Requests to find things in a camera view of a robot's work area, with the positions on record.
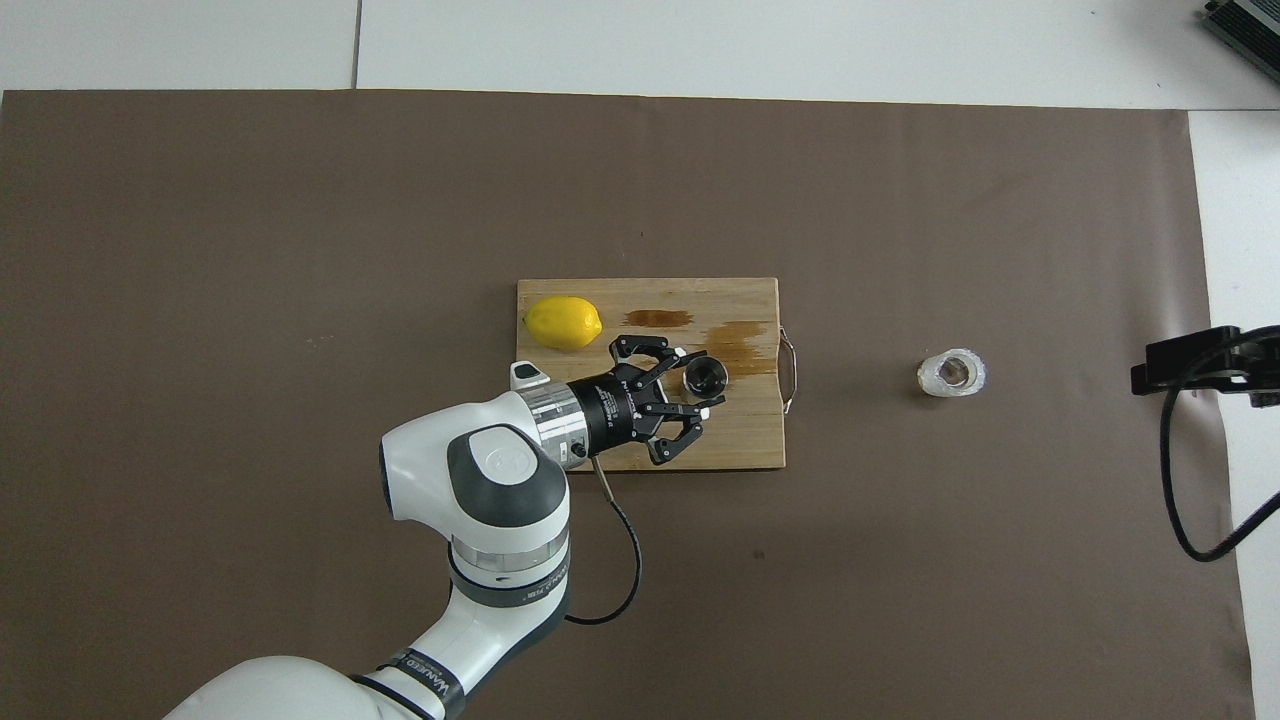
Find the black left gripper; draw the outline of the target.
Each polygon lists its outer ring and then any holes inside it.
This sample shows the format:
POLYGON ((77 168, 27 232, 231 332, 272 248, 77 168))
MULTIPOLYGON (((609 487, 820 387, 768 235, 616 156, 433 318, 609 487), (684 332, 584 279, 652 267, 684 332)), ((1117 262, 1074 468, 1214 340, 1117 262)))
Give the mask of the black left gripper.
POLYGON ((614 361, 609 372, 572 382, 586 421, 588 451, 644 442, 652 464, 664 465, 703 436, 710 410, 727 400, 716 396, 699 404, 655 402, 654 384, 692 360, 692 354, 664 336, 620 334, 608 350, 614 361), (660 428, 673 421, 680 424, 678 433, 673 438, 662 436, 660 428))

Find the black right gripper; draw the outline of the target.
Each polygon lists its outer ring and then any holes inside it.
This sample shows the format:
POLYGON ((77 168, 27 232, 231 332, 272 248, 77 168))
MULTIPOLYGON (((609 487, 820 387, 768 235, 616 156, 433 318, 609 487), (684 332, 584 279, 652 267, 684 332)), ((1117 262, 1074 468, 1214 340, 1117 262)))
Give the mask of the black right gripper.
POLYGON ((1147 345, 1144 361, 1130 369, 1130 392, 1147 396, 1167 391, 1187 372, 1185 389, 1224 392, 1228 383, 1243 382, 1247 370, 1249 405, 1276 407, 1279 325, 1249 331, 1248 338, 1240 343, 1240 357, 1234 348, 1219 347, 1240 334, 1236 325, 1217 325, 1147 345))

